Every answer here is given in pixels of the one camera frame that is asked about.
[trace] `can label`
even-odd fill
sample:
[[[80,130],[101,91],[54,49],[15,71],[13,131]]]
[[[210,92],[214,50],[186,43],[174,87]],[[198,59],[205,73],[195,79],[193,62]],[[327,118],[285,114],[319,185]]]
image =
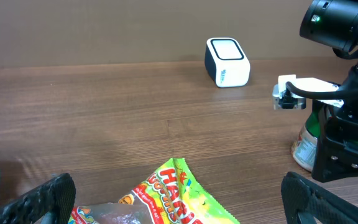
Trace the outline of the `can label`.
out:
[[[312,136],[305,128],[302,127],[299,132],[298,140],[291,147],[291,154],[294,160],[302,166],[302,168],[312,171],[314,159],[316,157],[317,138]]]

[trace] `beige wall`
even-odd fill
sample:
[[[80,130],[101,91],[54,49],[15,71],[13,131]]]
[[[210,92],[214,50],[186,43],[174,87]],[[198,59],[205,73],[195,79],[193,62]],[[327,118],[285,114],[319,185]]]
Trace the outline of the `beige wall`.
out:
[[[247,56],[333,56],[299,36],[311,0],[0,0],[0,67],[202,60],[210,37]]]

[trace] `wall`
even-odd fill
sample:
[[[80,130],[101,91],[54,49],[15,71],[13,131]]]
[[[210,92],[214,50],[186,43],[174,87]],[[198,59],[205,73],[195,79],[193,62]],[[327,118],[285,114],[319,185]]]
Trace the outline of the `wall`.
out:
[[[311,0],[0,0],[0,67],[202,60],[210,37],[247,56],[333,56],[302,39]]]

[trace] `brown wooden surface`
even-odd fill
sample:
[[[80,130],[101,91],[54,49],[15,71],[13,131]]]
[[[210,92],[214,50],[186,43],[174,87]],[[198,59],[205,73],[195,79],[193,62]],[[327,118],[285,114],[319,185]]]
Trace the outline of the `brown wooden surface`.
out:
[[[171,157],[242,223],[284,223],[280,184],[310,113],[274,111],[279,75],[342,82],[355,62],[254,60],[219,89],[203,62],[0,69],[0,205],[69,172],[76,204],[116,202]],[[358,206],[358,178],[323,184]]]

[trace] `small box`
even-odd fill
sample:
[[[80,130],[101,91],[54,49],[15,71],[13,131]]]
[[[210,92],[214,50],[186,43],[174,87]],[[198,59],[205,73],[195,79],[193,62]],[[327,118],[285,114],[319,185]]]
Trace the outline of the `small box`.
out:
[[[233,38],[208,39],[204,62],[208,74],[220,88],[243,86],[248,82],[248,58]]]

